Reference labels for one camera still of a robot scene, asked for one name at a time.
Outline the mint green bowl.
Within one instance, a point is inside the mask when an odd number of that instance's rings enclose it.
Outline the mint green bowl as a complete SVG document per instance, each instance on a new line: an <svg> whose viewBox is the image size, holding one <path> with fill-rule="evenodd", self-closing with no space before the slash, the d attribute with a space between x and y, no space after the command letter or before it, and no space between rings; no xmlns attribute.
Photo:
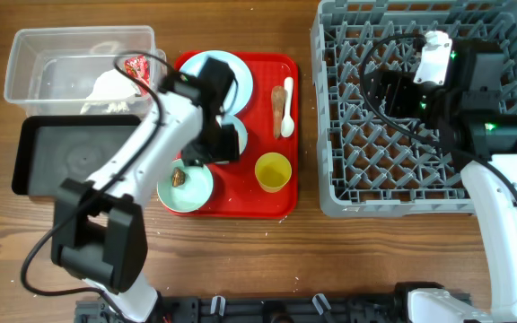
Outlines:
<svg viewBox="0 0 517 323"><path fill-rule="evenodd" d="M201 208L214 190L214 178L207 166L185 166L181 159L171 164L171 171L177 168L185 174L183 184L174 187L171 175L157 183L157 195L162 204L176 213L190 213Z"/></svg>

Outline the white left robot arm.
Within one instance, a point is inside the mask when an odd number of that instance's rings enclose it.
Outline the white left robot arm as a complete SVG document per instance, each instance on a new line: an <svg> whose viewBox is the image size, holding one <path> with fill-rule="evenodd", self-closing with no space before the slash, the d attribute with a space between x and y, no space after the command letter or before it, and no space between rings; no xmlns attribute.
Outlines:
<svg viewBox="0 0 517 323"><path fill-rule="evenodd" d="M171 69L154 105L116 154L88 179L59 187L51 260L85 281L126 322L147 322L160 294L146 281L143 209L175 158L186 166L240 157L238 134L223 126L223 103L235 76L227 63L208 58L198 75Z"/></svg>

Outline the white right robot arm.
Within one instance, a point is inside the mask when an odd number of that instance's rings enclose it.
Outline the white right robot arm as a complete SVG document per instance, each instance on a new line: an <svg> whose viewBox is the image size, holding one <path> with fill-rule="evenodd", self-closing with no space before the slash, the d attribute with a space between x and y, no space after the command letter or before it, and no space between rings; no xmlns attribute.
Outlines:
<svg viewBox="0 0 517 323"><path fill-rule="evenodd" d="M417 69L362 69L368 109L389 126L418 118L439 134L474 205L491 279L491 310L462 305L446 291L407 292L410 322L517 322L517 115L503 113L504 52L481 39L443 32L413 35Z"/></svg>

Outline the brown food lump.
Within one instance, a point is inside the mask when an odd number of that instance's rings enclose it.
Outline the brown food lump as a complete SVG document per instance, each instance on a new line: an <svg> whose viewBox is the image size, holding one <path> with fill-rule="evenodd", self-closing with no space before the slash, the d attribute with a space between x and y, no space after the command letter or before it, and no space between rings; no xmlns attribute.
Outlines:
<svg viewBox="0 0 517 323"><path fill-rule="evenodd" d="M186 173L180 168L175 167L171 175L171 185L174 188L182 186L186 182Z"/></svg>

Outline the light blue rice bowl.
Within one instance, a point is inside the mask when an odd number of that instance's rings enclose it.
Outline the light blue rice bowl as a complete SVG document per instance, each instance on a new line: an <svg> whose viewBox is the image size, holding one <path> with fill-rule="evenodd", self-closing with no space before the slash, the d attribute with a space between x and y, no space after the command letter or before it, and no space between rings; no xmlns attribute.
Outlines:
<svg viewBox="0 0 517 323"><path fill-rule="evenodd" d="M238 156L234 151L234 135L237 133L238 139ZM230 162L238 162L248 143L248 132L244 124L233 115L224 115L221 120L221 134L219 139L219 157L220 160L216 164L228 164Z"/></svg>

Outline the yellow plastic cup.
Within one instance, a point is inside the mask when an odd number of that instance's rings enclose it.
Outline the yellow plastic cup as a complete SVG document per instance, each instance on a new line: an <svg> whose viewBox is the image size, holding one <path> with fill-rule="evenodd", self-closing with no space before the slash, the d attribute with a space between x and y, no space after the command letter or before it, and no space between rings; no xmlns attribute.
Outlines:
<svg viewBox="0 0 517 323"><path fill-rule="evenodd" d="M255 177L268 193L280 191L292 177L293 168L281 153L265 153L255 163Z"/></svg>

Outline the brown carrot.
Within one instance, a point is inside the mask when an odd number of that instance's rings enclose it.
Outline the brown carrot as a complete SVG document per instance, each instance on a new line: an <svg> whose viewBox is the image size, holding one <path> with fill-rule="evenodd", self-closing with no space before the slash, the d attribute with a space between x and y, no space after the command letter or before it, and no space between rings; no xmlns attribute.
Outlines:
<svg viewBox="0 0 517 323"><path fill-rule="evenodd" d="M283 86L277 85L271 92L271 103L273 113L273 135L275 139L281 136L281 125L284 115L286 101L286 90Z"/></svg>

